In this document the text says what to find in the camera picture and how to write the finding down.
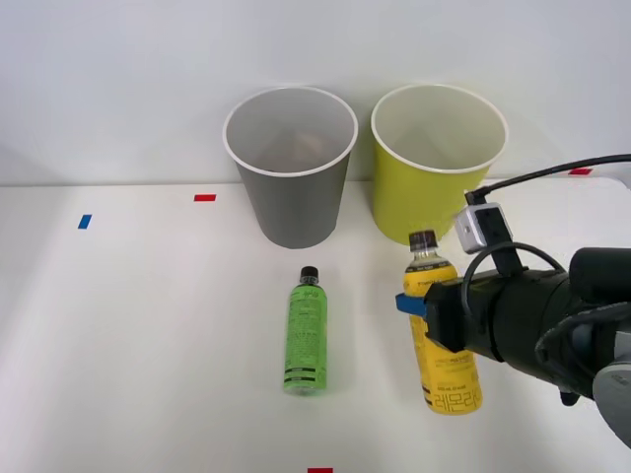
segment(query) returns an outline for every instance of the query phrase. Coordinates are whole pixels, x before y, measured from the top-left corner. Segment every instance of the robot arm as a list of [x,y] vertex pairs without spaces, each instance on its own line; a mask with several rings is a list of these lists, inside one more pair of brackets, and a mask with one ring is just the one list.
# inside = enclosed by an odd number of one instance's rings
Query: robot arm
[[[397,307],[424,316],[428,337],[448,350],[555,384],[565,405],[594,400],[631,447],[631,249],[582,248],[566,272],[540,249],[512,242],[499,205],[474,193],[467,202],[456,231],[464,251],[478,255],[465,275],[433,284],[424,300],[399,295]],[[516,249],[552,268],[523,267]],[[497,270],[474,274],[486,256]]]

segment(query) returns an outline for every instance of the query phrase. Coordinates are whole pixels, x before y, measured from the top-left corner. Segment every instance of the paper cup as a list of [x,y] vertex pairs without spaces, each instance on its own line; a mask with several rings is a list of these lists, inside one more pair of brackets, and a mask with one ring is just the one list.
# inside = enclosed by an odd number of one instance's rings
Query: paper cup
[[373,213],[389,238],[442,237],[508,141],[508,125],[489,101],[458,87],[413,85],[385,95],[371,118],[375,137]]
[[224,145],[266,237],[306,248],[333,232],[357,133],[350,106],[319,89],[274,89],[235,107]]

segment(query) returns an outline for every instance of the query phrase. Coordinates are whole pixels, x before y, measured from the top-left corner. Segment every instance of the blue gripper pad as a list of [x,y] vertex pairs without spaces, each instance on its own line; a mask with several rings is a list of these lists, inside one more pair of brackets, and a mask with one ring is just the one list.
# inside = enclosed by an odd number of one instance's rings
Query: blue gripper pad
[[411,298],[405,294],[396,296],[396,308],[410,315],[425,317],[426,308],[423,298]]

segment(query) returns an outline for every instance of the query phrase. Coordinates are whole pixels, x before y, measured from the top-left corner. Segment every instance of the yellow label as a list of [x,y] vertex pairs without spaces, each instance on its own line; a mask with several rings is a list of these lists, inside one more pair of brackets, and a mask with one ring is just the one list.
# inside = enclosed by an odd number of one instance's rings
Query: yellow label
[[[457,277],[449,263],[428,263],[408,268],[403,278],[407,296],[424,297],[435,282]],[[425,401],[434,412],[447,415],[468,414],[482,405],[482,390],[473,354],[468,351],[452,353],[427,338],[427,322],[410,316],[416,359],[421,371]]]

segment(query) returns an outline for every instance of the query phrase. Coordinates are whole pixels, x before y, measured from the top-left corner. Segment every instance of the cup rim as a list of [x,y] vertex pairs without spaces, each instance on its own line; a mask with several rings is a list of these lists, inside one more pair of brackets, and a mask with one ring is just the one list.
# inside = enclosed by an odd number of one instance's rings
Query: cup rim
[[[318,168],[301,170],[301,171],[298,171],[298,172],[277,172],[277,171],[273,171],[273,170],[259,169],[259,168],[255,167],[255,166],[249,165],[248,163],[243,161],[241,158],[239,158],[235,154],[235,152],[230,147],[230,144],[228,143],[228,125],[230,124],[230,120],[232,119],[233,115],[237,112],[237,110],[239,108],[241,108],[247,102],[249,102],[249,101],[251,101],[251,100],[253,100],[253,99],[255,99],[255,98],[259,97],[259,96],[262,96],[264,94],[269,94],[271,92],[284,91],[284,90],[300,90],[300,91],[317,92],[319,94],[323,94],[325,96],[330,97],[331,99],[334,99],[334,100],[338,101],[344,108],[346,108],[346,111],[348,111],[348,113],[350,114],[351,118],[353,119],[353,137],[351,138],[351,141],[350,141],[349,145],[346,147],[346,149],[337,158],[335,158],[334,160],[329,161],[325,165],[322,165],[322,166],[320,166]],[[239,164],[240,166],[243,166],[246,169],[251,170],[252,172],[256,172],[257,174],[269,175],[270,177],[303,177],[305,175],[315,174],[317,172],[322,172],[323,170],[332,168],[333,166],[337,165],[342,160],[344,160],[344,158],[346,158],[346,156],[348,156],[348,154],[351,152],[351,150],[355,146],[355,143],[357,142],[358,135],[359,135],[359,124],[358,124],[358,121],[357,121],[357,116],[355,115],[355,112],[350,107],[350,105],[348,103],[346,103],[343,99],[338,97],[337,95],[332,94],[331,92],[327,92],[327,91],[324,91],[322,89],[318,89],[316,87],[309,87],[309,86],[281,86],[281,87],[274,87],[274,88],[271,88],[271,89],[265,89],[264,91],[258,92],[256,94],[253,94],[253,95],[243,99],[242,101],[240,101],[230,111],[230,113],[226,117],[226,121],[224,122],[223,133],[222,133],[223,141],[224,141],[224,148],[226,149],[226,151],[228,151],[228,154],[231,156],[231,158],[233,160],[235,160],[235,162],[237,164]]]
[[[375,119],[376,119],[377,113],[379,111],[379,108],[387,99],[389,99],[392,96],[395,96],[396,94],[399,94],[399,93],[401,93],[403,91],[406,91],[408,89],[421,89],[421,88],[426,88],[426,87],[442,87],[442,88],[445,88],[445,89],[452,89],[454,91],[463,92],[465,94],[468,94],[468,95],[478,99],[479,101],[481,101],[484,104],[486,104],[487,106],[489,106],[495,112],[495,114],[498,116],[498,118],[502,122],[502,127],[504,128],[504,144],[502,145],[502,148],[500,149],[500,151],[498,151],[497,154],[493,158],[491,158],[488,161],[485,161],[484,163],[482,163],[480,165],[473,166],[471,168],[462,168],[462,169],[431,168],[429,166],[419,165],[418,163],[414,163],[414,162],[412,162],[410,160],[406,160],[401,155],[395,153],[394,150],[392,148],[390,148],[384,142],[384,140],[382,140],[382,137],[380,136],[379,132],[377,131]],[[371,129],[373,131],[373,136],[375,137],[377,142],[382,146],[382,148],[384,148],[395,159],[397,159],[397,160],[401,161],[402,163],[404,163],[405,165],[411,166],[413,168],[426,170],[426,171],[429,171],[429,172],[437,172],[437,173],[440,173],[440,174],[467,174],[469,172],[474,172],[476,170],[488,168],[493,163],[495,163],[500,158],[500,156],[502,156],[502,154],[506,150],[506,146],[507,146],[507,144],[509,142],[509,125],[508,125],[508,123],[506,121],[506,118],[504,118],[504,115],[502,114],[502,112],[500,111],[500,109],[497,106],[495,106],[491,101],[485,99],[482,96],[479,96],[478,94],[476,94],[476,93],[474,93],[472,91],[468,91],[467,89],[464,89],[462,87],[452,86],[452,85],[448,85],[448,84],[409,84],[407,86],[399,87],[397,89],[394,89],[393,91],[388,92],[387,94],[385,94],[383,97],[381,97],[379,99],[379,101],[377,102],[377,104],[373,108],[373,112],[371,113]]]

